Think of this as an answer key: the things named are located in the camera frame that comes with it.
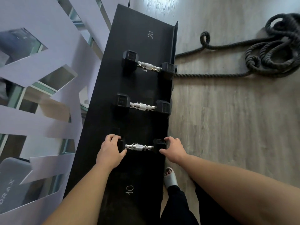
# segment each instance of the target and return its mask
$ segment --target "laminate flooring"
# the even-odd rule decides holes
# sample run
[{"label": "laminate flooring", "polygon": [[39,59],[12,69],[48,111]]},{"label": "laminate flooring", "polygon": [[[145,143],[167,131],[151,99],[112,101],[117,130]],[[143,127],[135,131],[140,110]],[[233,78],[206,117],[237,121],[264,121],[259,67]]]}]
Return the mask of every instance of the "laminate flooring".
[{"label": "laminate flooring", "polygon": [[[300,13],[297,0],[131,0],[130,7],[175,25],[176,53],[201,46],[264,37],[265,23],[278,13]],[[178,73],[245,72],[244,48],[205,51],[175,61]],[[189,154],[242,167],[300,187],[300,72],[281,79],[174,79],[169,136]],[[194,185],[167,161],[199,220]],[[165,191],[162,210],[167,202]]]}]

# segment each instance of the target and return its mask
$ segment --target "hand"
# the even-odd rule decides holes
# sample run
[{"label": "hand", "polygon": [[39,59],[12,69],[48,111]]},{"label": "hand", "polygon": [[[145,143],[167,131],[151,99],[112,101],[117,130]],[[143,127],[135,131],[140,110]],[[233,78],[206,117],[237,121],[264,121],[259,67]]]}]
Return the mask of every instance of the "hand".
[{"label": "hand", "polygon": [[187,155],[185,149],[183,148],[180,140],[178,138],[174,139],[171,136],[165,138],[165,141],[170,141],[170,146],[168,149],[161,148],[159,152],[165,155],[168,160],[173,163],[180,163],[182,159]]},{"label": "hand", "polygon": [[96,165],[104,166],[111,171],[120,164],[127,150],[124,149],[119,153],[117,146],[119,139],[121,139],[121,137],[115,134],[110,134],[105,137],[105,141],[101,144],[101,149],[97,155]]}]

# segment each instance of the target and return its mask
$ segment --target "dumbbell rack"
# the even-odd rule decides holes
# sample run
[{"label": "dumbbell rack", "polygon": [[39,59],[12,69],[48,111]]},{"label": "dumbbell rack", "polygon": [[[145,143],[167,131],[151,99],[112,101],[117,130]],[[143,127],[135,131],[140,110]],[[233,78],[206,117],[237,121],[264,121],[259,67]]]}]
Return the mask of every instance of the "dumbbell rack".
[{"label": "dumbbell rack", "polygon": [[[153,145],[154,139],[167,136],[169,119],[164,115],[137,109],[116,115],[112,103],[118,92],[135,102],[172,103],[173,81],[158,78],[157,73],[142,68],[125,74],[121,62],[123,52],[129,49],[153,65],[173,64],[177,27],[178,23],[171,26],[118,5],[65,195],[94,166],[107,134],[120,134],[128,145]],[[164,162],[160,153],[128,150],[108,178],[98,224],[158,224]]]}]

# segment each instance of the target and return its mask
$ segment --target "foot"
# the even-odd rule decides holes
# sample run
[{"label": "foot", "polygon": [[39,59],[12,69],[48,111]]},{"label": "foot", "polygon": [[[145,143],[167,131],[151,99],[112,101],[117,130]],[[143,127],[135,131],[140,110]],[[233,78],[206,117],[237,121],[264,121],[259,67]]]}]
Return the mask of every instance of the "foot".
[{"label": "foot", "polygon": [[168,189],[172,185],[177,185],[178,186],[174,170],[170,167],[166,168],[165,177],[163,178],[163,180],[164,180],[166,189]]}]

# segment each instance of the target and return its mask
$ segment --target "coiled rope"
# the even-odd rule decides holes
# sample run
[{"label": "coiled rope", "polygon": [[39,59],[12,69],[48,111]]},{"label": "coiled rope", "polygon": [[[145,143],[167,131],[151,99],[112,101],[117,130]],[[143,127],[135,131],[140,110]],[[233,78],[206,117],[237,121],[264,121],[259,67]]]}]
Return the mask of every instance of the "coiled rope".
[{"label": "coiled rope", "polygon": [[[274,26],[271,27],[271,23],[278,18],[282,18],[282,20],[276,22]],[[245,53],[245,62],[249,71],[234,74],[177,73],[175,74],[175,77],[232,78],[258,74],[266,77],[278,78],[292,74],[300,67],[300,14],[282,13],[275,15],[267,21],[265,30],[269,36],[267,38],[246,40],[220,46],[210,45],[210,34],[205,31],[200,35],[202,47],[175,56],[175,58],[189,56],[194,53],[199,53],[204,49],[225,50],[250,45]],[[255,49],[260,49],[258,56],[252,55],[252,52]],[[272,56],[281,50],[287,52],[289,60],[283,63],[273,62],[271,60]]]}]

